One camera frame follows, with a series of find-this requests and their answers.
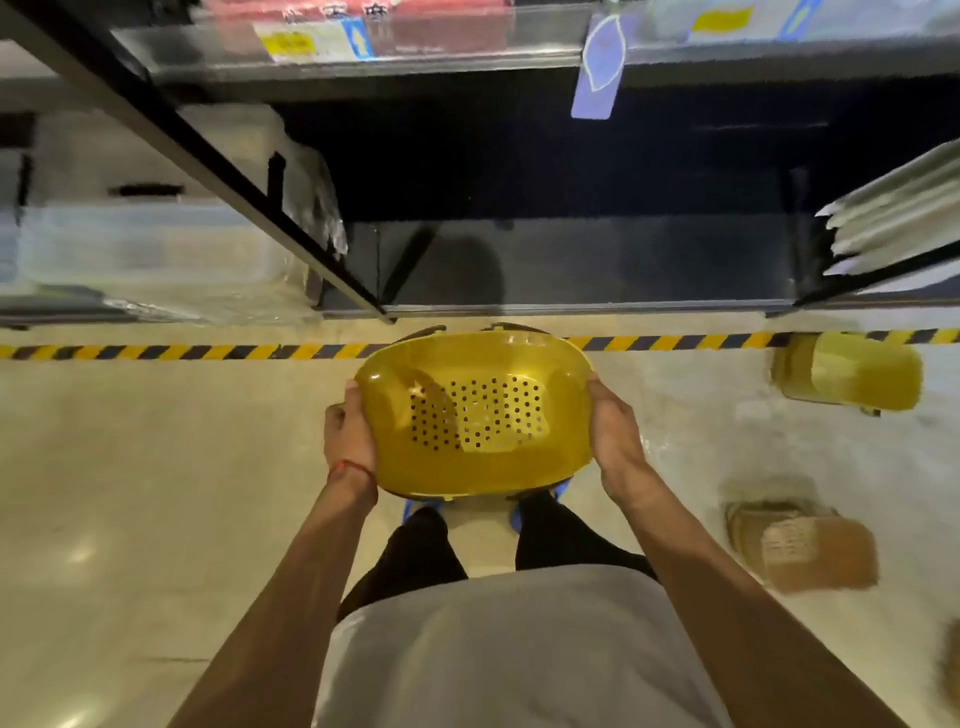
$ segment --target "black pants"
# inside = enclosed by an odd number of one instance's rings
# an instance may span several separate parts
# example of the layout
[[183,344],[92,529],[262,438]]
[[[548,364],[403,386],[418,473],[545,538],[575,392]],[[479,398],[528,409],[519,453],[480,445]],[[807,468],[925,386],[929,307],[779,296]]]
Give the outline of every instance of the black pants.
[[[516,570],[569,564],[610,564],[656,579],[645,556],[614,546],[546,491],[519,502],[523,528]],[[421,508],[391,535],[379,561],[350,590],[337,621],[380,599],[467,578],[446,538],[446,523],[433,508]]]

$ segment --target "wrist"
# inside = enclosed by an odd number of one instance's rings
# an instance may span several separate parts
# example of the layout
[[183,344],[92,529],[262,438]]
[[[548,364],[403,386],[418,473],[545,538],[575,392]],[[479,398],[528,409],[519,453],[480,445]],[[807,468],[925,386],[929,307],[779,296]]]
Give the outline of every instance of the wrist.
[[331,471],[321,495],[327,492],[368,510],[376,505],[376,480],[372,473],[360,468],[346,467]]
[[645,460],[601,468],[600,477],[604,490],[620,510],[633,508],[651,492],[660,487],[666,487],[657,472]]

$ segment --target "floor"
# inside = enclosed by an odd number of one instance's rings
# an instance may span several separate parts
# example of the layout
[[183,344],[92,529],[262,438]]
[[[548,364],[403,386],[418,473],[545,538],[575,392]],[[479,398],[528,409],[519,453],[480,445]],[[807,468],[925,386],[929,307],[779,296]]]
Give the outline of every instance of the floor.
[[[560,335],[934,328],[955,311],[543,317]],[[0,345],[385,342],[439,323],[0,332]],[[479,319],[451,328],[476,329]],[[784,600],[911,726],[955,726],[937,692],[960,617],[960,345],[919,347],[921,405],[879,419],[786,400],[770,353],[600,352],[650,459],[723,540],[721,504],[813,495],[876,534],[880,584]],[[163,726],[276,565],[324,479],[324,408],[359,362],[0,361],[0,705],[8,728]],[[592,464],[565,502],[636,550]],[[384,494],[352,583],[399,523]],[[490,500],[447,511],[473,576],[509,570],[516,537]]]

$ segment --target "person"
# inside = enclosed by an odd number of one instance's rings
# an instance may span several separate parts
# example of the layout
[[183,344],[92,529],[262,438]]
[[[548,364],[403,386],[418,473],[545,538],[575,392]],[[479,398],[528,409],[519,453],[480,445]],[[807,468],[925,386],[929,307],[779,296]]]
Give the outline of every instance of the person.
[[341,603],[377,501],[348,382],[316,504],[171,727],[902,728],[667,488],[633,410],[588,387],[604,490],[645,557],[539,492],[519,502],[517,571],[467,579],[421,508]]

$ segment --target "blue tag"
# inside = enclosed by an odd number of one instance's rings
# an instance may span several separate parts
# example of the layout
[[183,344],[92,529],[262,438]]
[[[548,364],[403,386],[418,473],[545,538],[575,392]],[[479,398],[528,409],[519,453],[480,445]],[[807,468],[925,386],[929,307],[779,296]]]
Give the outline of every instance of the blue tag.
[[806,26],[813,16],[813,12],[820,7],[820,0],[800,0],[800,3],[790,13],[790,17],[780,28],[777,40],[800,40],[806,32]]
[[374,58],[370,37],[367,35],[367,26],[362,17],[346,17],[340,21],[347,34],[347,42],[353,49],[353,55],[359,61],[369,61]]
[[627,61],[628,38],[639,15],[596,13],[590,19],[580,78],[570,115],[575,119],[609,119]]

